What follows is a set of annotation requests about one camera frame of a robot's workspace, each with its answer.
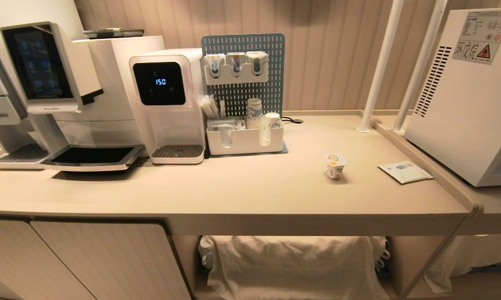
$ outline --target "ventilation grille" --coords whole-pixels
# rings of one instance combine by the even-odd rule
[[[48,156],[48,152],[37,144],[28,144],[14,152],[1,156],[0,163],[37,163]]]
[[[415,113],[422,116],[423,118],[424,116],[426,116],[426,112],[428,112],[430,102],[434,97],[434,93],[436,92],[436,88],[438,87],[439,80],[441,80],[443,69],[445,69],[445,65],[450,58],[451,49],[451,47],[443,46],[439,46],[438,48],[436,58],[434,59],[434,63],[432,63],[432,67],[430,68],[428,78],[426,79],[424,87],[421,91],[421,96],[419,97],[419,101],[415,110]]]

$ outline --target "power cord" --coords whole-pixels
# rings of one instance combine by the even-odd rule
[[[295,124],[302,124],[304,123],[304,121],[302,121],[301,119],[292,119],[290,117],[282,117],[282,122],[288,122],[288,123],[295,123]]]

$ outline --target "white cabinet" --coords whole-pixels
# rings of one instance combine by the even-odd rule
[[[27,222],[0,220],[0,296],[95,300]]]
[[[159,224],[30,224],[97,300],[191,300]]]

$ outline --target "touchscreen display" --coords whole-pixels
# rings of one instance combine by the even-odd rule
[[[145,105],[185,104],[182,70],[177,62],[144,62],[134,65],[141,102]]]
[[[50,25],[3,31],[28,99],[72,98]]]
[[[27,32],[15,35],[20,52],[22,67],[27,71],[28,79],[36,95],[60,95],[63,91],[50,56],[43,40],[43,33]]]

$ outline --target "white pole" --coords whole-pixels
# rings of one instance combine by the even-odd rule
[[[423,45],[419,52],[418,61],[416,62],[416,67],[412,73],[412,78],[404,94],[403,103],[401,104],[401,109],[395,120],[395,125],[393,125],[393,131],[396,133],[403,133],[402,129],[406,115],[408,114],[408,109],[410,104],[416,96],[415,93],[418,89],[419,83],[421,81],[421,76],[423,74],[426,61],[428,61],[428,55],[432,50],[432,46],[436,39],[436,33],[438,32],[439,23],[441,22],[441,17],[443,17],[443,11],[445,11],[445,6],[447,6],[447,0],[436,0],[434,5],[434,10],[432,11],[432,17],[430,17],[430,23],[428,23],[428,29],[426,29],[426,34],[424,36]]]
[[[388,25],[386,26],[386,33],[384,34],[384,41],[382,42],[382,48],[380,49],[380,55],[378,56],[378,62],[376,63],[375,75],[373,76],[373,82],[371,83],[367,103],[365,103],[365,110],[363,110],[361,126],[357,128],[357,130],[361,133],[369,132],[369,121],[371,120],[371,114],[373,114],[373,110],[375,108],[378,91],[380,91],[382,78],[384,77],[384,72],[386,71],[389,53],[391,52],[391,46],[393,46],[393,38],[395,38],[395,31],[397,31],[397,24],[399,23],[399,17],[401,16],[402,9],[403,0],[393,0]]]

